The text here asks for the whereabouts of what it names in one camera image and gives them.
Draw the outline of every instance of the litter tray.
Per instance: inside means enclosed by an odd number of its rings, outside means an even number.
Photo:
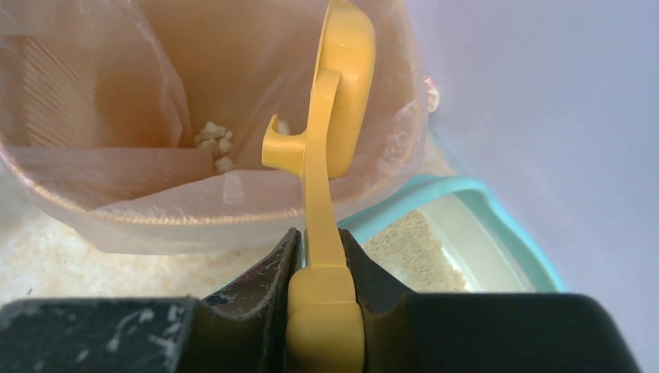
[[[469,177],[417,176],[339,223],[363,244],[411,211],[427,219],[471,291],[565,291],[542,250],[490,190]]]

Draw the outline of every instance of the litter granule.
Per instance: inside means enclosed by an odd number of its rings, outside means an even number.
[[[426,218],[412,211],[364,244],[364,251],[419,292],[467,292],[465,277],[448,261]]]
[[[215,171],[218,174],[227,173],[233,169],[233,161],[229,157],[233,133],[223,126],[207,122],[201,132],[194,137],[194,143],[199,149],[210,149],[213,153]]]
[[[428,93],[428,113],[434,113],[439,107],[439,89],[434,80],[428,75],[424,75],[424,86]]]

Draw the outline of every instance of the plastic bag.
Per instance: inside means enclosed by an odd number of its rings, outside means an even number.
[[[426,97],[403,0],[356,0],[377,62],[336,218],[413,174]],[[2,158],[35,203],[109,253],[274,244],[303,228],[299,179],[260,164],[270,116],[301,133],[326,0],[0,0]],[[234,132],[216,175],[193,136]]]

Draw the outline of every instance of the teal litter box rim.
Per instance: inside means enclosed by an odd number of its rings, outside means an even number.
[[[490,188],[467,176],[415,176],[387,200],[340,221],[339,227],[350,230],[359,243],[364,243],[409,212],[449,194],[455,194],[497,235],[537,291],[567,291],[549,258]]]

